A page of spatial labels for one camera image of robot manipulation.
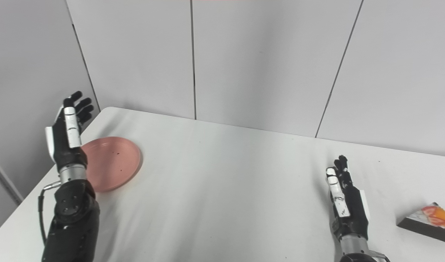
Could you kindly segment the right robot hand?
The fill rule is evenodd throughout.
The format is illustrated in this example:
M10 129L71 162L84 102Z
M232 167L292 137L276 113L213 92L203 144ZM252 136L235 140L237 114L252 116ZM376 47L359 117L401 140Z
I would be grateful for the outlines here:
M352 234L368 240L369 221L363 197L353 184L346 156L340 155L334 160L334 166L326 169L326 182L334 214L334 236L341 240Z

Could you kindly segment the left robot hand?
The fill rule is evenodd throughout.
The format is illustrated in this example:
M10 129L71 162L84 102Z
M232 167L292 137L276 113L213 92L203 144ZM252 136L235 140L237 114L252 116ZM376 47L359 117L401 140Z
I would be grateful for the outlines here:
M48 151L58 171L73 165L87 167L80 134L92 118L93 109L92 99L76 91L63 100L53 125L45 128Z

